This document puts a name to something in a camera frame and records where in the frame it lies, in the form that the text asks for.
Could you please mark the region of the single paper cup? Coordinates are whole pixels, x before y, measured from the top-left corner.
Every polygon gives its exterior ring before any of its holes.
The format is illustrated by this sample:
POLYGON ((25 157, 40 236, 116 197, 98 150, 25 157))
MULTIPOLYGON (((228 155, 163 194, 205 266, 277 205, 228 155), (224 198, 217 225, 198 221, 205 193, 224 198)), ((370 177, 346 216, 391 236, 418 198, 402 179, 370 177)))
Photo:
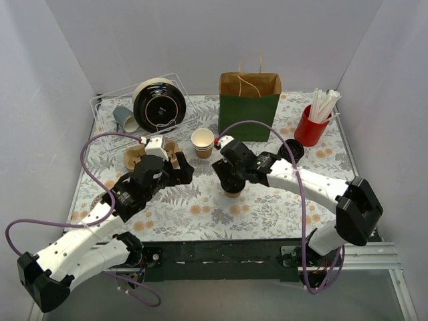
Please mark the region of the single paper cup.
POLYGON ((224 193, 226 197, 231 199, 237 198, 241 194, 241 192, 228 192, 228 191, 225 191, 224 193))

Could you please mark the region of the green paper bag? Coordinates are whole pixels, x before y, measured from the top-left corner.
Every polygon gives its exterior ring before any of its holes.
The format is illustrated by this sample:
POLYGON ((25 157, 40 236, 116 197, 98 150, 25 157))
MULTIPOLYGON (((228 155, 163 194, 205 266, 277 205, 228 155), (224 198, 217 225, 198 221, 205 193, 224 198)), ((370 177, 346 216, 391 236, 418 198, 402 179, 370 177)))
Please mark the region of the green paper bag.
POLYGON ((226 72, 220 76, 218 132, 225 132, 243 142, 266 142, 270 130, 262 125, 241 124, 227 129, 245 120, 272 126, 282 93, 280 76, 262 71, 262 56, 259 56, 258 72, 244 72, 242 64, 239 63, 236 72, 226 72))

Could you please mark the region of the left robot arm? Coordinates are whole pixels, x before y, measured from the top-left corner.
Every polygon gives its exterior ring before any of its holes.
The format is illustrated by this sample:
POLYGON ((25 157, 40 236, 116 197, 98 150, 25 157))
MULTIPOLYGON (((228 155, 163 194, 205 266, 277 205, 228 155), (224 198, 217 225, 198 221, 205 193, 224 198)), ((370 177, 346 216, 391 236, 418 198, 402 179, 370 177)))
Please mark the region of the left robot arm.
POLYGON ((19 256, 20 282, 42 312, 56 309, 77 285, 108 268, 140 264, 143 245, 130 232, 114 235, 101 247, 96 244, 142 211, 159 190, 191 183, 194 168, 182 152, 176 157, 178 169, 169 160, 143 155, 79 225, 45 249, 19 256))

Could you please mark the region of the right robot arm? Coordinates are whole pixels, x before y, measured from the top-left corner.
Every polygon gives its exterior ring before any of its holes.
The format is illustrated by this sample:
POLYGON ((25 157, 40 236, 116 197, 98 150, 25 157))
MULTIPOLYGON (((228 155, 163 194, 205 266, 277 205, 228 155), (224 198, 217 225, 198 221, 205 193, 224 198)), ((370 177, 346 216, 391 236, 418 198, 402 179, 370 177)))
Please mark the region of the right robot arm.
POLYGON ((383 214, 383 208, 368 181, 333 179, 293 166, 270 152, 255 155, 244 143, 231 136, 215 141, 221 160, 212 164, 222 189, 229 194, 243 190, 246 182, 283 189, 325 207, 335 220, 311 232, 305 244, 286 255, 290 263, 298 260, 319 265, 328 254, 346 243, 367 244, 383 214))

